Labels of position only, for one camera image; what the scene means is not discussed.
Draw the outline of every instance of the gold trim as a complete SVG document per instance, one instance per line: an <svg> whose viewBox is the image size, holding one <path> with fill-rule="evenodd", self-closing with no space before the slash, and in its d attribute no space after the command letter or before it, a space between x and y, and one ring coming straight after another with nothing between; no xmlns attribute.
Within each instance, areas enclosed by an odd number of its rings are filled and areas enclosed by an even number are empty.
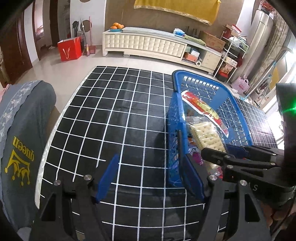
<svg viewBox="0 0 296 241"><path fill-rule="evenodd" d="M164 8L164 7L154 7L154 6L147 6L147 5L137 5L137 6L134 6L133 8L134 9L136 9L136 8L146 8L146 9L154 9L154 10L160 10L160 11L165 11L165 12L171 12L171 13L175 13L175 14L178 14L178 15L181 15L181 16L184 16L184 17L187 17L187 18L194 19L196 21L199 21L201 23L207 24L209 26L212 25L212 23L209 22L209 21L207 21L207 20L198 18L198 17L193 16L193 15L188 14L188 13L183 13L183 12L180 12L180 11L176 11L176 10L172 10L172 9L168 9L168 8Z"/></svg>

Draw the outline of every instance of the brown circle decoration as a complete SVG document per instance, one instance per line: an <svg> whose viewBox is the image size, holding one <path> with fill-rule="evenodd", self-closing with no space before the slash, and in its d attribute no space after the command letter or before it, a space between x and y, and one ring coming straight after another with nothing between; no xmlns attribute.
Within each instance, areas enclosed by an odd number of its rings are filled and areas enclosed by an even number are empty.
<svg viewBox="0 0 296 241"><path fill-rule="evenodd" d="M83 20L84 31L87 33L91 29L91 22L89 20Z"/></svg>

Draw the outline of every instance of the pink gift bag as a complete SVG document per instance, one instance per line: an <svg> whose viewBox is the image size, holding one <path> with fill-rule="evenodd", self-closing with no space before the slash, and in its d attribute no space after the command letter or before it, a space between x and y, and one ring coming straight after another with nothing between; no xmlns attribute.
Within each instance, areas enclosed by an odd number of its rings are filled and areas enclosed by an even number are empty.
<svg viewBox="0 0 296 241"><path fill-rule="evenodd" d="M232 84L231 87L237 90L238 94L243 94L249 89L249 81L244 75L244 78L238 77Z"/></svg>

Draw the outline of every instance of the pink fabric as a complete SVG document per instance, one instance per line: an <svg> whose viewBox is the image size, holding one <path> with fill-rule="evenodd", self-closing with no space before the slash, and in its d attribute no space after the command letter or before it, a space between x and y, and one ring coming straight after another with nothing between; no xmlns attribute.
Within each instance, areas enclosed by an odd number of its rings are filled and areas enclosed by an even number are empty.
<svg viewBox="0 0 296 241"><path fill-rule="evenodd" d="M249 84L241 77L238 77L232 84L231 87L237 90L238 94L243 94L249 89Z"/></svg>
<svg viewBox="0 0 296 241"><path fill-rule="evenodd" d="M7 85L4 89L0 90L0 102L2 101L2 96L8 90L10 85Z"/></svg>

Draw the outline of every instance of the bolt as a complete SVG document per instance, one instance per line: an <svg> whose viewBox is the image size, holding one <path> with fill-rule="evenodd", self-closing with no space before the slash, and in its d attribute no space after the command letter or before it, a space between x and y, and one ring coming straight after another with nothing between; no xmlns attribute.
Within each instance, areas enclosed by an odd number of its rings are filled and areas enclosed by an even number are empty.
<svg viewBox="0 0 296 241"><path fill-rule="evenodd" d="M83 179L84 179L85 181L89 181L89 180L92 179L92 176L89 175L89 174L87 174L87 175L85 175L85 176L83 177Z"/></svg>
<svg viewBox="0 0 296 241"><path fill-rule="evenodd" d="M55 181L54 181L54 185L55 185L55 186L58 186L58 185L60 185L61 183L62 183L62 182L61 182L60 180L55 180Z"/></svg>
<svg viewBox="0 0 296 241"><path fill-rule="evenodd" d="M217 180L217 176L214 175L214 174L209 175L209 178L210 178L210 180L212 180L212 181L216 181L216 180Z"/></svg>
<svg viewBox="0 0 296 241"><path fill-rule="evenodd" d="M240 180L239 183L242 185L242 186L246 186L248 183L247 181L245 180Z"/></svg>

